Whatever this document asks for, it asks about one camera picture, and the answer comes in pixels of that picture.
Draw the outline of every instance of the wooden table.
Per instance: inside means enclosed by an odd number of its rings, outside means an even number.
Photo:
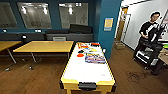
[[[69,57],[72,45],[73,41],[31,41],[13,52],[31,52],[34,62],[37,62],[33,52],[67,52]]]
[[[9,48],[12,47],[12,46],[15,46],[15,45],[17,45],[19,43],[21,43],[21,41],[0,41],[0,51],[3,51],[3,50],[7,49],[7,51],[9,53],[10,57],[12,58],[14,64],[16,64],[16,60],[14,59],[13,55],[11,54]]]
[[[87,43],[93,54],[104,56],[101,47],[93,47]],[[60,88],[66,89],[67,94],[71,94],[71,90],[100,91],[101,94],[114,92],[116,88],[115,80],[109,68],[107,61],[104,64],[88,63],[85,61],[86,54],[92,53],[87,48],[79,48],[76,44],[71,57],[66,65],[60,80]],[[77,57],[83,50],[83,57]]]
[[[163,48],[158,58],[159,60],[157,61],[155,68],[151,71],[154,75],[159,74],[159,70],[163,67],[164,63],[168,64],[168,50]]]

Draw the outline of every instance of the light fixture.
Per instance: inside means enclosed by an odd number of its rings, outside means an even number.
[[[59,4],[59,6],[61,6],[61,7],[65,7],[65,4]]]
[[[72,7],[69,7],[69,14],[72,14],[73,10]]]
[[[25,7],[22,7],[22,11],[23,11],[24,14],[26,14],[26,9],[25,9]]]
[[[80,6],[80,7],[81,7],[81,6],[82,6],[82,4],[81,4],[81,3],[76,3],[76,6]]]
[[[44,7],[43,11],[44,11],[44,14],[47,14],[47,8],[46,7]]]

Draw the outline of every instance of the man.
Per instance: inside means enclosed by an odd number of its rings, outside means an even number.
[[[148,36],[150,36],[149,31],[152,30],[153,27],[156,27],[158,25],[158,23],[156,23],[155,21],[159,18],[159,16],[160,16],[159,12],[152,13],[150,17],[151,20],[142,25],[139,31],[139,33],[141,34],[141,37],[139,39],[139,43],[137,47],[135,48],[134,55],[133,55],[134,58],[136,57],[136,54],[139,50],[145,51],[146,46],[144,45],[144,43],[149,41],[148,40],[149,38]]]

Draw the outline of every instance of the white wall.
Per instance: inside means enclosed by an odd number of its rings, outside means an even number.
[[[168,0],[152,0],[143,3],[130,5],[128,7],[128,14],[131,14],[130,23],[127,29],[124,43],[130,46],[132,49],[138,44],[140,37],[139,30],[143,23],[150,20],[151,13],[159,11],[161,16],[164,16],[168,9]]]

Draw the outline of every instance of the floor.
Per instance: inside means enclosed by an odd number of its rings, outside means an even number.
[[[107,94],[168,94],[168,70],[163,68],[159,75],[151,75],[151,70],[145,70],[133,60],[132,55],[133,51],[127,47],[122,50],[112,48],[108,63],[117,88]],[[38,57],[41,61],[33,70],[29,69],[33,62],[31,57],[15,58],[17,64],[10,71],[4,71],[13,62],[0,54],[0,94],[66,94],[66,90],[60,89],[59,81],[68,61],[67,56]],[[72,91],[72,94],[100,92]]]

